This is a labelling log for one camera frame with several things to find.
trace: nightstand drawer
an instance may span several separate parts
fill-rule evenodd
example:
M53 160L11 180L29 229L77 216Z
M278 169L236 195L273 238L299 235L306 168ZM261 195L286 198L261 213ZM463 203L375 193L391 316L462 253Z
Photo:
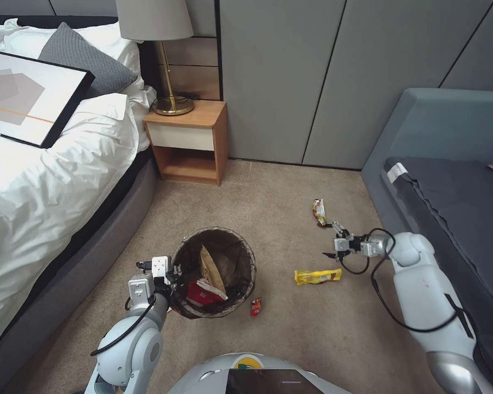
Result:
M146 125L152 145L171 148L214 150L214 134L212 129L166 126L152 122L147 122Z

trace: label tag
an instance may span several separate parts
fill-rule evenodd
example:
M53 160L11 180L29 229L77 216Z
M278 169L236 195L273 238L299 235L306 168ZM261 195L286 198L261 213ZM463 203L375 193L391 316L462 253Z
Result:
M387 172L387 178L389 178L389 182L394 183L396 179L402 175L407 173L404 165L400 162L396 163L391 167L391 169Z

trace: gray pillow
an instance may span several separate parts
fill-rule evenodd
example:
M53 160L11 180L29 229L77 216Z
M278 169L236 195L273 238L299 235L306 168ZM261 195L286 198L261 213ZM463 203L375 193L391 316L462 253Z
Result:
M86 97L118 93L137 79L137 74L90 45L64 22L49 38L38 59L91 71L95 79Z

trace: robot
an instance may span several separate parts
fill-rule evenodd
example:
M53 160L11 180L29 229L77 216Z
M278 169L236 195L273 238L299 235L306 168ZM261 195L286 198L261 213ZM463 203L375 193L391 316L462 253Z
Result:
M493 386L473 361L477 340L472 319L438 267L430 242L420 234L392 235L383 229L373 229L358 236L338 222L330 223L329 227L336 231L335 253L325 254L349 272L362 274L369 267L370 257L381 257L371 273L371 283L391 317L407 328L423 347L439 385L447 393L493 393ZM364 270L355 272L345 266L343 259L350 253L367 257ZM374 278L387 259L394 267L394 284L404 322L390 311ZM154 257L148 263L141 264L143 273L128 282L132 302L128 316L113 326L91 354L97 356L97 364L86 394L111 394L119 389L128 394L146 392L163 349L161 329L169 297L182 274L180 267L173 266L167 256ZM196 365L169 394L262 392L347 393L293 363L247 353L227 354Z

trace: table lamp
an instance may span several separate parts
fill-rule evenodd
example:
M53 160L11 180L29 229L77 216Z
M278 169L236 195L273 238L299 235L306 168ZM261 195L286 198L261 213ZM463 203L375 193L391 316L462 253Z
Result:
M193 100L174 96L170 66L163 41L193 36L185 0L117 0L121 37L132 40L159 41L163 58L168 98L157 100L153 110L161 115L181 115L193 110Z

